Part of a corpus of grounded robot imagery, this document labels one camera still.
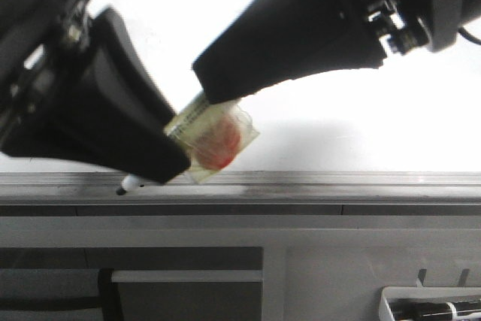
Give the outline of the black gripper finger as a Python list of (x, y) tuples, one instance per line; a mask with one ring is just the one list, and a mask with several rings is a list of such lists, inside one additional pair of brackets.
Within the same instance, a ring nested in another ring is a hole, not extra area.
[(167, 183), (191, 162), (164, 132), (174, 110), (148, 75), (122, 17), (103, 10), (82, 53), (46, 53), (8, 108), (1, 150), (100, 165)]

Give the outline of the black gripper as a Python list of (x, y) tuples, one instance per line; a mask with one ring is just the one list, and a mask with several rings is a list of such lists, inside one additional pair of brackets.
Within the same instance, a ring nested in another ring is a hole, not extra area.
[[(36, 47), (82, 53), (90, 42), (89, 0), (1, 0), (1, 106), (18, 94)], [(441, 51), (480, 16), (480, 0), (253, 0), (193, 62), (212, 104), (327, 71), (379, 68), (393, 50)]]

